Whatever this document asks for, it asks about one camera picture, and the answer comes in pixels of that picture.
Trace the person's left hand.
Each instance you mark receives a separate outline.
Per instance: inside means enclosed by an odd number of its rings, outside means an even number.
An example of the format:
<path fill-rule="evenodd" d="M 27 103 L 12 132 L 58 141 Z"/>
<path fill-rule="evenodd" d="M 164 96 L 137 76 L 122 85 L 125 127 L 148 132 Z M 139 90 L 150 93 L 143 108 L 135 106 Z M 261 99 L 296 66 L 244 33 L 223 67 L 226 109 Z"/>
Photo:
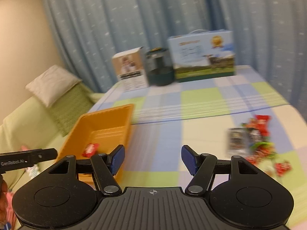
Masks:
<path fill-rule="evenodd" d="M 7 197 L 6 197 L 6 193 L 8 192 L 8 186 L 7 183 L 2 180 L 1 182 L 1 197 L 0 197 L 0 221 L 1 221 L 1 225 L 5 225 L 6 224 L 6 220 L 7 220 Z"/>

